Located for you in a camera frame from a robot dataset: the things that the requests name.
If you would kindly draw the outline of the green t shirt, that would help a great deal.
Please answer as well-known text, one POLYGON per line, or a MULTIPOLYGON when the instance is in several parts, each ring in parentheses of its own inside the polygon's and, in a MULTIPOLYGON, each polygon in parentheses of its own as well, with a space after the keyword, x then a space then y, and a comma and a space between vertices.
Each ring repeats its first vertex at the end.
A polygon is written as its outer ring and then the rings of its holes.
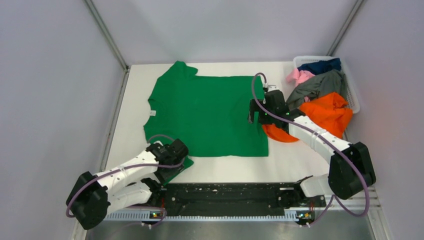
POLYGON ((181 140, 191 157, 267 157, 269 141, 250 105, 264 97, 254 75, 204 76, 176 61, 159 76, 148 98, 153 111, 144 125, 146 139, 181 140))

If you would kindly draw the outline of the orange t shirt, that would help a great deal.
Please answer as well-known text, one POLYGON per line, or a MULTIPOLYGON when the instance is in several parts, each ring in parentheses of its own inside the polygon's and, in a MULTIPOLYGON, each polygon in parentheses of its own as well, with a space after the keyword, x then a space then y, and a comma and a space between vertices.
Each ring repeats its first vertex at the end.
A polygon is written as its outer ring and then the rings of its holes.
MULTIPOLYGON (((338 93, 332 92, 317 99, 304 102, 299 109, 304 112, 314 123, 327 130, 332 135, 342 138, 353 117, 353 110, 347 107, 348 102, 338 93)), ((298 139, 284 132, 275 124, 262 126, 264 133, 271 139, 294 143, 298 139)))

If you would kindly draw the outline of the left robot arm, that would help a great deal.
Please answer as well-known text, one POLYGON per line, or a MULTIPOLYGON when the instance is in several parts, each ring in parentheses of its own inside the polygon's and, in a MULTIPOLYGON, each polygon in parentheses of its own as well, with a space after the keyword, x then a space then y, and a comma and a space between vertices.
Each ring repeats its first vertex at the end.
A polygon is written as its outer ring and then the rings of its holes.
POLYGON ((65 204, 65 214, 85 230, 107 215, 134 205, 157 208, 163 187, 184 170, 189 154, 180 140, 150 143, 134 158, 98 173, 86 171, 76 180, 65 204))

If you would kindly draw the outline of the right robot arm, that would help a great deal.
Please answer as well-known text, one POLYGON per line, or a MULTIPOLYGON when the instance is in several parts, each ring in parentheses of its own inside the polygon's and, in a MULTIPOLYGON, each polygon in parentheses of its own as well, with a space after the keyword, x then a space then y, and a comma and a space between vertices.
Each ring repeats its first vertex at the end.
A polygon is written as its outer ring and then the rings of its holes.
POLYGON ((279 89, 267 90, 263 99, 249 103, 248 122, 275 124, 279 130, 304 142, 329 164, 329 172, 297 181, 293 200, 307 206, 315 196, 335 195, 347 200, 376 183, 368 147, 343 140, 313 122, 304 112, 289 109, 279 89))

